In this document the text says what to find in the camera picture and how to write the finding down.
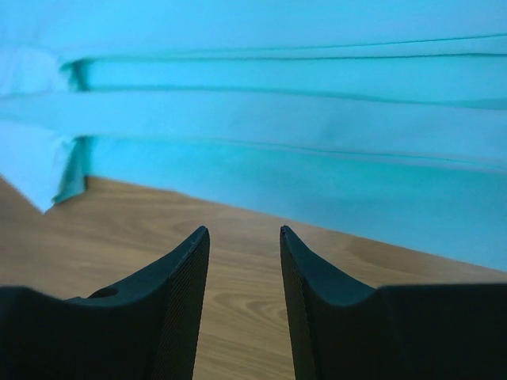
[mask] turquoise fabric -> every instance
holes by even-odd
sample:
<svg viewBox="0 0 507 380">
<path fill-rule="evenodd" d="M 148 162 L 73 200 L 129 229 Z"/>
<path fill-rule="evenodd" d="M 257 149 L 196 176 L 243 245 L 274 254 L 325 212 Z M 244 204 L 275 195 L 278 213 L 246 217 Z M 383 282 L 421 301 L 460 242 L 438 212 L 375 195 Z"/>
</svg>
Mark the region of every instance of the turquoise fabric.
<svg viewBox="0 0 507 380">
<path fill-rule="evenodd" d="M 507 270 L 507 2 L 0 2 L 0 173 L 86 174 Z"/>
</svg>

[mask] wood grain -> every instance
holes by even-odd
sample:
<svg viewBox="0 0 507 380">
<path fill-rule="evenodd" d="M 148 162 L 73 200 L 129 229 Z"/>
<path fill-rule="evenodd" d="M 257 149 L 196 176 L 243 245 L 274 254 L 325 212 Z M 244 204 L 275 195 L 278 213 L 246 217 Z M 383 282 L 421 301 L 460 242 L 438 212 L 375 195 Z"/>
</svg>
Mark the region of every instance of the wood grain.
<svg viewBox="0 0 507 380">
<path fill-rule="evenodd" d="M 372 286 L 507 280 L 504 272 L 95 178 L 84 196 L 46 215 L 0 180 L 0 208 L 0 283 L 62 298 L 86 297 L 207 226 L 212 253 L 195 379 L 293 378 L 278 245 L 285 223 L 328 261 Z"/>
</svg>

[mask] light blue cloth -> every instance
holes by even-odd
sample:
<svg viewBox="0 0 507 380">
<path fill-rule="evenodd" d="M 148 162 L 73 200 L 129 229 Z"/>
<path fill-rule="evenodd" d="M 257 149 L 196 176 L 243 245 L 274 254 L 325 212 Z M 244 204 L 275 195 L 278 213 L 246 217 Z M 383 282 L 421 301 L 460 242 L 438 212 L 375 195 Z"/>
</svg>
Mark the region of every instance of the light blue cloth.
<svg viewBox="0 0 507 380">
<path fill-rule="evenodd" d="M 507 270 L 507 2 L 0 2 L 0 173 L 86 174 Z"/>
</svg>

